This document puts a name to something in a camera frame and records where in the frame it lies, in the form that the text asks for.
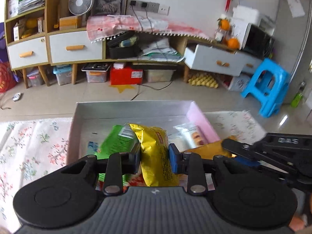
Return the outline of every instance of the blue plastic stool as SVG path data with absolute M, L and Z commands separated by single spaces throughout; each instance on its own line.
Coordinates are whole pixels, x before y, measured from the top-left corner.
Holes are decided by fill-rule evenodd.
M 259 77 L 265 71 L 261 81 Z M 274 77 L 274 85 L 269 88 L 269 84 Z M 266 58 L 257 68 L 249 84 L 241 93 L 244 98 L 249 93 L 252 94 L 261 103 L 259 114 L 263 117 L 270 117 L 273 113 L 278 113 L 283 100 L 286 96 L 289 86 L 290 74 L 282 69 L 275 62 Z

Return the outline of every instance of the yellow star sticker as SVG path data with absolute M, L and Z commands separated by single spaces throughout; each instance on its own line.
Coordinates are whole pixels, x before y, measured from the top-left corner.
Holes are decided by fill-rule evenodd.
M 110 87 L 117 88 L 119 93 L 122 93 L 125 89 L 135 89 L 132 85 L 126 84 L 126 85 L 110 85 Z

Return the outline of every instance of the green snack bag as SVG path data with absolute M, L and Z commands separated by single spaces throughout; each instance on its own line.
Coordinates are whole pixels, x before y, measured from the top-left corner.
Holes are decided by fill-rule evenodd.
M 94 154 L 98 159 L 108 159 L 111 154 L 118 152 L 130 152 L 137 138 L 130 127 L 114 125 L 112 131 Z M 104 181 L 105 173 L 99 174 L 99 180 Z M 122 176 L 124 183 L 129 175 Z

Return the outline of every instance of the blue lid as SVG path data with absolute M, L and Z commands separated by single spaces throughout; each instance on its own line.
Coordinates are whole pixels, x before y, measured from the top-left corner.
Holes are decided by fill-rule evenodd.
M 53 74 L 55 74 L 55 75 L 70 72 L 70 71 L 72 71 L 71 65 L 65 65 L 62 67 L 54 67 L 53 68 Z
M 29 74 L 27 74 L 27 77 L 35 76 L 35 75 L 39 75 L 39 74 L 40 74 L 40 71 L 38 69 L 35 69 L 35 70 L 31 71 Z

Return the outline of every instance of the wall socket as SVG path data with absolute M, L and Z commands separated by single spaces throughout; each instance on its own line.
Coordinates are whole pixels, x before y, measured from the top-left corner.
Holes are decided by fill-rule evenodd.
M 142 3 L 147 3 L 147 7 L 143 8 Z M 168 15 L 169 13 L 169 6 L 160 5 L 159 3 L 154 2 L 142 2 L 142 1 L 135 1 L 135 5 L 133 5 L 133 9 L 135 11 L 147 11 L 153 13 L 160 13 L 163 15 Z

